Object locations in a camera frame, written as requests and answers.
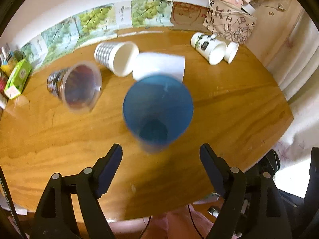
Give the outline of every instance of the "green box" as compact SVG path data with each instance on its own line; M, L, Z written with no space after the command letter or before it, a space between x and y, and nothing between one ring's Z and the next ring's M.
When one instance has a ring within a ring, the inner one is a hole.
M7 85L4 88L4 94L10 100L22 93L24 84L26 83L31 69L32 66L26 59L23 59L16 64L8 79Z

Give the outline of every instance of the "blue cup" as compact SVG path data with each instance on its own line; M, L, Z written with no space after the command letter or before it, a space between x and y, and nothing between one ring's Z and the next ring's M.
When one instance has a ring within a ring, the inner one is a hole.
M123 103L126 125L147 151L158 151L183 134L193 111L193 101L185 85L165 75L138 81Z

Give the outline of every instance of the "brown paper bag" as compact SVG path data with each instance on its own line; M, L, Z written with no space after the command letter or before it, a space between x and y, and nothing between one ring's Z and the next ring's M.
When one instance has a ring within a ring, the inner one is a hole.
M210 0L203 26L226 40L244 44L251 35L256 18L221 0Z

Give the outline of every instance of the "clear plastic cup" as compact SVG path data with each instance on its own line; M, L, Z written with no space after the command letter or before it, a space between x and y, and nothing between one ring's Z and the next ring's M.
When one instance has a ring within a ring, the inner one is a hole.
M75 112L90 111L99 98L101 86L100 69L86 61L53 72L47 79L48 91Z
M167 147L182 135L193 111L193 101L185 85L165 75L138 81L123 103L127 127L149 152Z

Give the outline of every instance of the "wood grain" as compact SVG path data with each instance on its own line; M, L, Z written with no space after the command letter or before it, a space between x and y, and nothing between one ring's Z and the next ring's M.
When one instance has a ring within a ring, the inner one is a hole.
M190 46L193 34L167 31L117 39L135 42L141 52L185 56L183 82L194 100L193 119L176 142L156 155L141 150L123 121L131 75L118 78L100 65L102 94L87 114L68 111L47 91L51 72L81 60L94 62L96 45L75 50L34 74L0 121L0 164L13 200L35 211L53 173L77 174L105 156L113 143L122 145L123 160L109 192L99 200L108 220L156 215L212 192L199 159L203 143L242 171L263 157L293 120L284 96L247 47L240 46L232 64L211 66ZM72 198L82 221L76 196Z

